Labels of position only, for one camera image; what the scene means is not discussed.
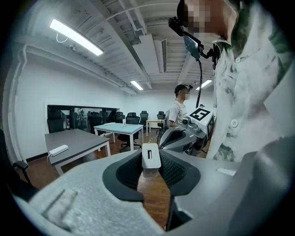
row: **ceiling duct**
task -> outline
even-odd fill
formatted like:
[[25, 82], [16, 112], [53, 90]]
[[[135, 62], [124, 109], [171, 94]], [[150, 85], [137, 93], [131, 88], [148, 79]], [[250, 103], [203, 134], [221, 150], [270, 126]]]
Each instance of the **ceiling duct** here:
[[167, 70], [167, 39], [155, 37], [153, 43], [156, 49], [159, 71], [165, 73]]
[[153, 43], [153, 36], [151, 34], [139, 36], [140, 43], [133, 45], [140, 61], [142, 62], [146, 72], [152, 75], [160, 73], [158, 66], [157, 53]]

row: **ceiling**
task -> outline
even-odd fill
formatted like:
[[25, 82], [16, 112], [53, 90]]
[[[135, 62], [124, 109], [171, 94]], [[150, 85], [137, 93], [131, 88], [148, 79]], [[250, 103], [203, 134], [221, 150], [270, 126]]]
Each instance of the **ceiling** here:
[[[41, 0], [27, 14], [21, 23], [21, 34], [34, 39], [50, 41], [70, 49], [76, 47], [75, 53], [87, 59], [118, 79], [126, 87], [130, 81], [137, 81], [144, 89], [155, 89], [163, 84], [193, 84], [200, 79], [199, 65], [187, 52], [182, 37], [168, 27], [168, 19], [176, 16], [179, 0]], [[125, 8], [157, 4], [138, 8], [119, 14], [108, 21], [109, 16], [123, 11]], [[104, 53], [95, 56], [93, 53], [75, 43], [71, 39], [63, 43], [57, 41], [57, 32], [49, 25], [55, 18], [72, 27], [89, 38]], [[167, 38], [167, 71], [158, 75], [147, 74], [132, 45], [139, 42], [138, 36], [144, 33], [153, 37]], [[58, 40], [66, 37], [59, 34]], [[212, 46], [214, 36], [202, 38], [205, 53]], [[213, 76], [210, 59], [201, 58], [203, 81]]]

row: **wooden floor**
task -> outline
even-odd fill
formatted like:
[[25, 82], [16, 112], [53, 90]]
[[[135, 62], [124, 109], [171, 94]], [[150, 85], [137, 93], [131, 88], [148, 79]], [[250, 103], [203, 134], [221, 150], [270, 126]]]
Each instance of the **wooden floor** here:
[[[144, 143], [156, 142], [156, 140], [150, 140], [156, 136], [156, 129], [149, 133], [149, 137], [146, 137], [144, 130]], [[139, 139], [136, 140], [138, 144], [142, 144], [142, 136], [140, 133]], [[112, 137], [110, 139], [110, 150], [111, 154], [117, 154], [121, 149], [121, 142], [116, 137], [116, 143], [113, 143]], [[88, 155], [88, 157], [93, 159], [105, 158], [105, 149], [102, 148], [100, 152], [95, 151]], [[63, 172], [67, 172], [71, 168], [83, 163], [83, 158], [73, 161], [62, 167]], [[40, 158], [28, 163], [29, 168], [27, 173], [32, 184], [38, 189], [44, 188], [46, 185], [50, 184], [52, 181], [59, 177], [56, 170], [47, 162], [46, 157]], [[23, 174], [20, 170], [17, 170], [19, 175], [23, 180], [25, 180]], [[166, 225], [170, 204], [170, 191], [165, 184], [163, 178], [160, 174], [154, 178], [144, 178], [140, 176], [137, 190], [141, 192], [144, 196], [144, 207], [150, 216], [162, 227]]]

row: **white wall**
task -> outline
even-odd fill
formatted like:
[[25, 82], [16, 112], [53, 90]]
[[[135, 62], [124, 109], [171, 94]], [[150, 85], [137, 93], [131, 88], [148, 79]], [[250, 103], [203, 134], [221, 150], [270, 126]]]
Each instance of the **white wall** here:
[[[187, 112], [193, 112], [197, 103], [198, 92], [196, 90], [191, 91], [190, 99], [186, 100], [184, 104], [187, 107]], [[149, 119], [157, 119], [159, 111], [166, 111], [170, 109], [170, 106], [175, 101], [174, 90], [145, 90], [138, 92], [137, 95], [129, 96], [128, 98], [128, 112], [136, 112], [137, 116], [140, 116], [142, 111], [148, 112]], [[205, 109], [213, 111], [216, 114], [216, 109], [213, 108], [213, 89], [207, 88], [202, 90], [200, 102]]]
[[104, 81], [28, 54], [28, 63], [18, 83], [15, 112], [17, 138], [23, 158], [47, 152], [45, 102], [120, 108], [126, 113], [126, 98], [127, 93]]

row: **white table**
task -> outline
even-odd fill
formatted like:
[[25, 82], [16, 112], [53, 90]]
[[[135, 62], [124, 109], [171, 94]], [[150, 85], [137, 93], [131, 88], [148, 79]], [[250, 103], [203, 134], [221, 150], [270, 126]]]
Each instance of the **white table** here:
[[126, 124], [126, 126], [123, 126], [123, 124], [120, 124], [120, 123], [115, 123], [110, 125], [103, 124], [103, 125], [95, 126], [94, 130], [96, 135], [98, 135], [98, 132], [97, 132], [98, 130], [113, 133], [114, 142], [115, 142], [115, 133], [129, 135], [131, 151], [134, 150], [133, 135], [136, 132], [142, 130], [142, 143], [143, 143], [143, 125], [142, 124]]
[[107, 156], [111, 155], [108, 138], [95, 136], [79, 129], [45, 134], [45, 141], [48, 154], [49, 151], [62, 145], [69, 147], [68, 150], [54, 157], [49, 157], [50, 164], [56, 168], [60, 176], [63, 174], [61, 169], [63, 165], [75, 161], [95, 150], [100, 150], [102, 147], [106, 148]]
[[149, 132], [151, 132], [151, 123], [161, 123], [161, 120], [147, 120], [147, 136], [148, 136], [148, 124], [149, 124]]

